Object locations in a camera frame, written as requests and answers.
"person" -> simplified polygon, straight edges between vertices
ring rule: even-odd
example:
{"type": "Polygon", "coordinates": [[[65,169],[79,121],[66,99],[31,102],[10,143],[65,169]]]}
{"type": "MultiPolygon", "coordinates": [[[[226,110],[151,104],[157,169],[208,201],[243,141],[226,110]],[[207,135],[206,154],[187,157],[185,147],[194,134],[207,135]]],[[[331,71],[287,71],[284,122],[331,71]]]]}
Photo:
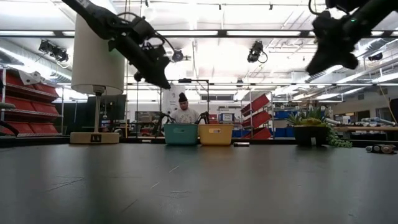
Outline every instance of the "person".
{"type": "Polygon", "coordinates": [[[188,99],[184,93],[180,93],[179,97],[180,109],[174,111],[170,117],[177,123],[194,123],[199,117],[198,112],[188,107],[188,99]]]}

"teal bin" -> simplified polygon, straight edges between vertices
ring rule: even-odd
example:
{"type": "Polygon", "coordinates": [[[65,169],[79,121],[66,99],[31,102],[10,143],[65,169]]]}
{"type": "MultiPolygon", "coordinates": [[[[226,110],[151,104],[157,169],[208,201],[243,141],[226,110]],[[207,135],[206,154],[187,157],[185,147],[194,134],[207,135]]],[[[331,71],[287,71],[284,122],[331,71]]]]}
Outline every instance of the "teal bin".
{"type": "Polygon", "coordinates": [[[164,136],[168,145],[195,145],[198,143],[198,125],[165,124],[164,136]]]}

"lamp base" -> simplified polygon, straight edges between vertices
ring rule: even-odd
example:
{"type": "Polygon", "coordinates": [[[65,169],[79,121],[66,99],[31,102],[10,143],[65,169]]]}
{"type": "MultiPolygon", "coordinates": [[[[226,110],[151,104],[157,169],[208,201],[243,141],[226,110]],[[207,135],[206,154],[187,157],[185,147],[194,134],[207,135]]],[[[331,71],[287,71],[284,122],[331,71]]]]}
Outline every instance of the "lamp base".
{"type": "Polygon", "coordinates": [[[70,133],[71,144],[117,144],[119,133],[70,133]]]}

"black pot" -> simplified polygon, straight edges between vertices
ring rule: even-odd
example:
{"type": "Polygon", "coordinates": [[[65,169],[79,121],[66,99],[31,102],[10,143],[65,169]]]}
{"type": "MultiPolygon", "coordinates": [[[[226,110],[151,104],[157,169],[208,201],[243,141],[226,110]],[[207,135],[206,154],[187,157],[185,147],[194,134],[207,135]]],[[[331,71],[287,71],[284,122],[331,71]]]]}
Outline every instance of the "black pot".
{"type": "Polygon", "coordinates": [[[296,143],[300,146],[321,146],[326,144],[328,137],[328,127],[316,126],[294,126],[293,134],[296,143]]]}

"beanie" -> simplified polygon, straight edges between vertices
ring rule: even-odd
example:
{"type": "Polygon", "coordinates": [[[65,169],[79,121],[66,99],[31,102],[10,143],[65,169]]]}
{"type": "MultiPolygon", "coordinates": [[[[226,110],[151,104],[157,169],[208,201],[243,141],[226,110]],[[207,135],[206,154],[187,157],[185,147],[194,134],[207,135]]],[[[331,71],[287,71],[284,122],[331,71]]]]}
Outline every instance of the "beanie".
{"type": "Polygon", "coordinates": [[[185,96],[185,94],[184,93],[180,93],[180,99],[178,100],[178,102],[186,102],[186,101],[188,101],[188,99],[187,99],[187,97],[185,96]]]}

